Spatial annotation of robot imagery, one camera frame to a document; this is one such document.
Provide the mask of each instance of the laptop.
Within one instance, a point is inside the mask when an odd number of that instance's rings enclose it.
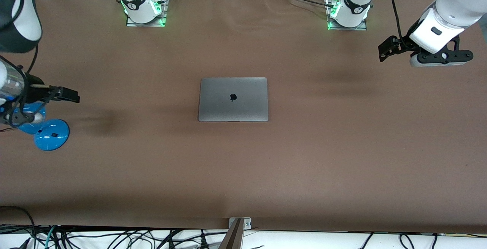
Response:
[[[198,120],[200,122],[268,121],[267,79],[201,79]]]

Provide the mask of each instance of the transparent cylinder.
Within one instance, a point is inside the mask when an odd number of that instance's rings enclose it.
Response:
[[[22,75],[0,58],[0,105],[16,99],[24,88]]]

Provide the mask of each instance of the brown tabletop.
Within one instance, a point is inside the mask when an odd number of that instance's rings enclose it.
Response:
[[[396,0],[404,32],[431,1]],[[59,150],[0,133],[0,203],[42,224],[487,232],[480,28],[464,66],[379,63],[397,30],[391,1],[374,5],[346,32],[296,0],[171,0],[164,28],[125,27],[115,0],[37,0],[32,74],[81,103],[47,105],[71,127]],[[198,122],[203,77],[267,77],[269,122]]]

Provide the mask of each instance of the black band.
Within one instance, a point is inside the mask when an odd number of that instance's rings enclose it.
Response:
[[[122,0],[123,4],[130,10],[138,10],[139,6],[143,4],[145,1],[146,0],[133,0],[133,1]]]
[[[358,5],[353,3],[351,0],[343,0],[348,8],[352,11],[352,14],[358,15],[362,13],[369,6],[370,2],[364,5]]]

